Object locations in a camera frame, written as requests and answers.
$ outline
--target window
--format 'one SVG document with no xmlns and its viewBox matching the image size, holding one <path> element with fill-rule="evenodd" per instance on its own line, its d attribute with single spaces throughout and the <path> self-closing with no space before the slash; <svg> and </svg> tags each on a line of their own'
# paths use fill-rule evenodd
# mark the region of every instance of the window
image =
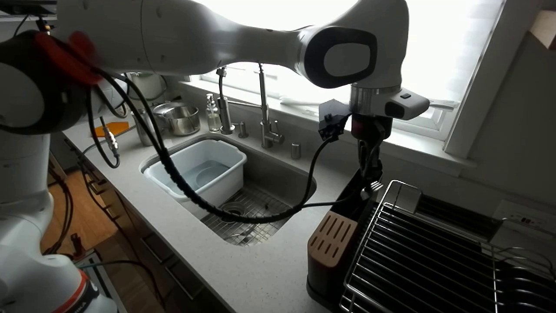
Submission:
<svg viewBox="0 0 556 313">
<path fill-rule="evenodd" d="M 296 7 L 301 7 L 296 12 L 284 10 L 293 5 L 273 0 L 240 0 L 240 3 L 251 5 L 249 10 L 239 2 L 234 3 L 220 7 L 220 10 L 246 24 L 293 29 L 308 23 L 333 21 L 348 10 L 355 0 L 296 0 Z M 447 139 L 458 108 L 465 101 L 479 61 L 499 19 L 503 0 L 407 0 L 407 3 L 411 9 L 411 36 L 402 68 L 404 87 L 432 99 L 433 106 L 411 122 L 397 120 L 395 127 L 435 139 Z M 315 106 L 333 97 L 343 103 L 350 99 L 350 87 L 324 90 L 291 69 L 280 66 L 265 66 L 265 69 L 268 75 L 268 96 L 279 97 L 282 104 Z M 258 92 L 256 73 L 256 64 L 232 64 L 225 83 Z M 202 80 L 218 82 L 214 73 L 204 75 Z"/>
</svg>

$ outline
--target bright window light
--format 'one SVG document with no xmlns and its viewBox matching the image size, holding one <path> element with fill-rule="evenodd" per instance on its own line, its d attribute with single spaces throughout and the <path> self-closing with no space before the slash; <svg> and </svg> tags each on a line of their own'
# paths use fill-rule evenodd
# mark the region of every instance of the bright window light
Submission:
<svg viewBox="0 0 556 313">
<path fill-rule="evenodd" d="M 272 29 L 324 24 L 350 10 L 357 0 L 199 0 L 225 17 Z"/>
</svg>

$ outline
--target bottle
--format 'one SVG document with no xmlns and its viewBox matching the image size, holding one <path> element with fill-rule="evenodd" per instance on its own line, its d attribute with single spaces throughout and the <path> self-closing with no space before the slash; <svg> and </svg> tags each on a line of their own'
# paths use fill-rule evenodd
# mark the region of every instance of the bottle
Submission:
<svg viewBox="0 0 556 313">
<path fill-rule="evenodd" d="M 216 104 L 216 99 L 213 94 L 207 94 L 207 122 L 209 122 L 209 132 L 223 132 L 220 106 Z"/>
</svg>

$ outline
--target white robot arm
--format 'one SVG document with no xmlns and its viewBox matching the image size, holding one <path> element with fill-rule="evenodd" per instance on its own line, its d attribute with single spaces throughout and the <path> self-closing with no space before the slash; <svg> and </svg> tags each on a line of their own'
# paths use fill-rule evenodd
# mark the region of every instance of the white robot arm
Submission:
<svg viewBox="0 0 556 313">
<path fill-rule="evenodd" d="M 353 83 L 355 136 L 367 143 L 385 139 L 367 130 L 376 127 L 369 118 L 390 125 L 428 108 L 402 90 L 407 35 L 406 0 L 362 0 L 327 26 L 296 31 L 242 26 L 195 0 L 58 0 L 55 33 L 67 43 L 86 40 L 91 63 L 112 71 L 195 75 L 256 61 L 287 66 L 320 87 Z M 51 63 L 44 36 L 0 43 L 0 311 L 114 311 L 70 259 L 39 250 L 53 216 L 49 132 L 84 115 L 89 90 Z"/>
</svg>

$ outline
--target metal rack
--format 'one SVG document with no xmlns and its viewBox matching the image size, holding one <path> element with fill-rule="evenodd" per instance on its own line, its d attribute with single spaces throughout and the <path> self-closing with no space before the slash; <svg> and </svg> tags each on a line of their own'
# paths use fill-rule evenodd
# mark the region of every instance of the metal rack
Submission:
<svg viewBox="0 0 556 313">
<path fill-rule="evenodd" d="M 230 202 L 223 205 L 225 210 L 232 210 L 242 216 L 268 216 L 270 212 L 284 212 L 291 203 L 279 200 L 277 196 L 267 193 L 265 189 L 246 184 Z M 220 216 L 207 216 L 204 219 L 207 228 L 223 236 L 234 245 L 254 245 L 267 242 L 273 236 L 287 221 L 267 222 L 267 224 L 247 224 L 225 221 Z"/>
<path fill-rule="evenodd" d="M 414 214 L 404 193 L 419 189 L 402 181 L 386 189 L 348 271 L 340 311 L 556 311 L 550 259 Z"/>
</svg>

